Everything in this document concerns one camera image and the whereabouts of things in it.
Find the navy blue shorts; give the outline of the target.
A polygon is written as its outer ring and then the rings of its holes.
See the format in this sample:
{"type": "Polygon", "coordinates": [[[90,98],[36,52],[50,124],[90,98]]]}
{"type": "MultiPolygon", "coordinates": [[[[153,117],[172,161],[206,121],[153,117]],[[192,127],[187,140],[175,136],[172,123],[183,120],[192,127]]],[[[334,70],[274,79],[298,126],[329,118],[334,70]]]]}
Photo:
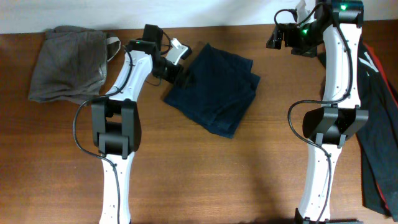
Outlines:
{"type": "Polygon", "coordinates": [[[195,84],[173,87],[164,102],[210,133],[231,139],[261,79],[252,66],[252,59],[206,44],[188,68],[195,84]]]}

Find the black garment with red trim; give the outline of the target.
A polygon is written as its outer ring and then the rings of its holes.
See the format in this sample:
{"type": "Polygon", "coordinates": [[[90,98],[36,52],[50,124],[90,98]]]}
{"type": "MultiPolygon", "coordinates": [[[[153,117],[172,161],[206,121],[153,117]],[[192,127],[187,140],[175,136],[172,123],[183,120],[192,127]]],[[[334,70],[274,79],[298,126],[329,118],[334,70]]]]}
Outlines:
{"type": "Polygon", "coordinates": [[[357,78],[361,108],[369,111],[368,121],[356,133],[363,205],[397,222],[397,91],[374,49],[362,40],[357,78]]]}

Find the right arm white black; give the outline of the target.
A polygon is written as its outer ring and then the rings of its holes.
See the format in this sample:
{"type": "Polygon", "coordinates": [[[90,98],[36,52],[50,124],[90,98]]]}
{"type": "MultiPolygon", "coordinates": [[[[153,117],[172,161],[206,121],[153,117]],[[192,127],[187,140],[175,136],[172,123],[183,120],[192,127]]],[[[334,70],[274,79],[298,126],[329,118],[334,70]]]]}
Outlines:
{"type": "Polygon", "coordinates": [[[345,142],[369,118],[358,93],[358,48],[362,34],[362,1],[316,1],[309,11],[305,1],[289,9],[293,23],[277,22],[267,48],[290,47],[294,55],[316,57],[324,44],[325,89],[321,100],[302,103],[319,107],[305,113],[302,132],[293,133],[308,145],[308,167],[303,196],[294,223],[330,223],[330,195],[337,160],[345,142]]]}

